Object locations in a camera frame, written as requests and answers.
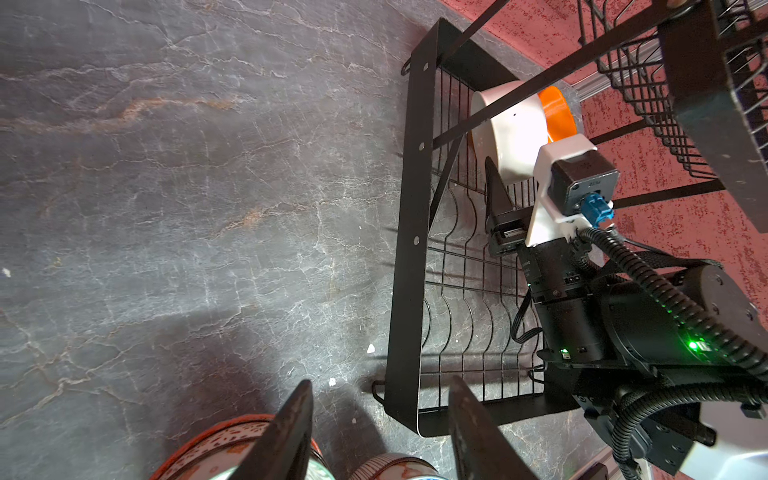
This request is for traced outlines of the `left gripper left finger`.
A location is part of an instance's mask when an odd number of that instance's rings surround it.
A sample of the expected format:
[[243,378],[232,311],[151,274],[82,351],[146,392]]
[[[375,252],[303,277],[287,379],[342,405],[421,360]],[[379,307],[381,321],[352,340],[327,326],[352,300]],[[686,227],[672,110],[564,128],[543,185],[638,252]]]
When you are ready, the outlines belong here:
[[311,456],[312,416],[312,384],[302,380],[230,480],[304,479]]

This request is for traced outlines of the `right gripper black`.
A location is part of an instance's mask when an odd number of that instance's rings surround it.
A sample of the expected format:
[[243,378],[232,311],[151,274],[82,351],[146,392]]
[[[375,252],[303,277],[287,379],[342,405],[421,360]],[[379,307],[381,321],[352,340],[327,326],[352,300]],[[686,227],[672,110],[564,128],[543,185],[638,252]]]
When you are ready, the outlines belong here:
[[485,158],[485,177],[485,230],[489,237],[490,255],[516,256],[536,303],[586,296],[589,282],[600,269],[589,256],[591,248],[574,246],[564,238],[527,247],[525,237],[532,209],[514,209],[490,156]]

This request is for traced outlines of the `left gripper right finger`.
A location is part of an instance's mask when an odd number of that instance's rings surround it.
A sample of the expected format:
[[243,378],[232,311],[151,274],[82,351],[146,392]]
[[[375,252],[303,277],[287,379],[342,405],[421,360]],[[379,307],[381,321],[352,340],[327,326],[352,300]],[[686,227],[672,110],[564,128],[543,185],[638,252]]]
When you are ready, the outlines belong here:
[[459,376],[450,381],[448,415],[458,479],[537,479]]

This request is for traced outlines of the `white pink bowl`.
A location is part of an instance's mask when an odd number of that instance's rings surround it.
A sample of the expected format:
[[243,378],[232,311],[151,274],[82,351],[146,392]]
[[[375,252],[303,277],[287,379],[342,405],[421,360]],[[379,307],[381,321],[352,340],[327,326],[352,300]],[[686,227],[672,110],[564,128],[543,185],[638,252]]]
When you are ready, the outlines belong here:
[[477,160],[484,164],[490,156],[504,184],[530,179],[540,148],[549,143],[538,94],[474,128],[471,138]]

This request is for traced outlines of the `green patterned ceramic bowl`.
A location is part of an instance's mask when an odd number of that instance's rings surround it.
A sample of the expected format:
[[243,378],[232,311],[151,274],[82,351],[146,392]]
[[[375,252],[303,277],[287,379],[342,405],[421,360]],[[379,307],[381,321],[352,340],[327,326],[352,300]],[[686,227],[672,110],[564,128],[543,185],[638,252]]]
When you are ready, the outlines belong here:
[[[153,479],[230,479],[275,415],[244,415],[218,423],[171,455],[151,475]],[[304,479],[332,479],[317,445]]]

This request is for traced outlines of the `orange plastic bowl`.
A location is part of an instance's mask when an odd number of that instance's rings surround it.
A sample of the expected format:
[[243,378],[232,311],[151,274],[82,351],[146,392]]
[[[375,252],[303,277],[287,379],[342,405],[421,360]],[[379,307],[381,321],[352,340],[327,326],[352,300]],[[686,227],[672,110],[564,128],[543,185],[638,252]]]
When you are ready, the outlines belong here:
[[538,93],[538,97],[546,118],[549,143],[554,143],[579,133],[566,98],[557,87],[547,87]]

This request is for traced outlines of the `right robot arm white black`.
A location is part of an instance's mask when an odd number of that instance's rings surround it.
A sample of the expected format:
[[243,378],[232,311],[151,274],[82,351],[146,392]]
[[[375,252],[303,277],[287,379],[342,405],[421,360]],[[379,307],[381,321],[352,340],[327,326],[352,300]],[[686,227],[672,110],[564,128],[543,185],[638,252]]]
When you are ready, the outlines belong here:
[[589,150],[549,165],[541,200],[574,220],[528,243],[532,209],[516,209],[485,163],[486,231],[495,256],[515,254],[540,324],[539,357],[612,449],[627,479],[647,461],[670,473],[755,478],[767,469],[767,333],[755,307],[706,259],[633,251],[613,227],[619,174]]

